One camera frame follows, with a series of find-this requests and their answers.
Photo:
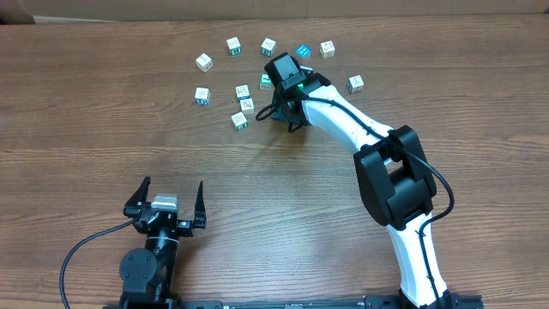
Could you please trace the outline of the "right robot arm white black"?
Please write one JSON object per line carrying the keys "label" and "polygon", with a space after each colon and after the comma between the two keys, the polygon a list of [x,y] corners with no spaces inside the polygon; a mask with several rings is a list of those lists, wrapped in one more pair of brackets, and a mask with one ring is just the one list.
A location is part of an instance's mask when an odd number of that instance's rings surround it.
{"label": "right robot arm white black", "polygon": [[401,272],[404,306],[445,308],[448,288],[437,266],[431,236],[432,199],[443,176],[425,157],[409,126],[393,129],[346,101],[323,75],[284,52],[264,67],[274,84],[269,106],[256,120],[279,119],[293,133],[316,126],[353,156],[359,193],[370,216],[388,229]]}

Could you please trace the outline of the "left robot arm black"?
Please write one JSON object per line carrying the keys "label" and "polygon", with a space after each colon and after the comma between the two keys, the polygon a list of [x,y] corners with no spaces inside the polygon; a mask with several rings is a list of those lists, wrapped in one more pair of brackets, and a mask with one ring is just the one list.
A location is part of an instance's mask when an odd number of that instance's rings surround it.
{"label": "left robot arm black", "polygon": [[179,239],[191,237],[194,229],[207,225],[203,185],[197,190],[194,218],[181,220],[177,195],[157,194],[148,201],[150,182],[151,178],[145,177],[124,205],[123,214],[146,240],[143,248],[129,251],[120,262],[120,308],[180,308],[181,301],[172,292]]}

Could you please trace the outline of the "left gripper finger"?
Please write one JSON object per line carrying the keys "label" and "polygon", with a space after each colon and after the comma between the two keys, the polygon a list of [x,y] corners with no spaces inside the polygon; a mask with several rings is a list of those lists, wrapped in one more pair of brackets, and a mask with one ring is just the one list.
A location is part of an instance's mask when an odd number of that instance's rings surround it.
{"label": "left gripper finger", "polygon": [[146,176],[141,182],[138,189],[125,203],[123,214],[125,216],[139,216],[145,208],[150,206],[148,201],[148,188],[151,183],[151,178]]}
{"label": "left gripper finger", "polygon": [[207,214],[203,200],[203,182],[201,181],[196,194],[194,208],[193,228],[205,228],[207,225]]}

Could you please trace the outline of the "block blue T side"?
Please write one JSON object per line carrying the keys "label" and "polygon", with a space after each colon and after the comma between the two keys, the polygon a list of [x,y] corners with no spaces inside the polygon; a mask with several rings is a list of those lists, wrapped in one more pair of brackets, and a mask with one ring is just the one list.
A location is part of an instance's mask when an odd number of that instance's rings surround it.
{"label": "block blue T side", "polygon": [[347,88],[350,94],[360,92],[364,88],[364,81],[361,75],[351,76],[347,79]]}

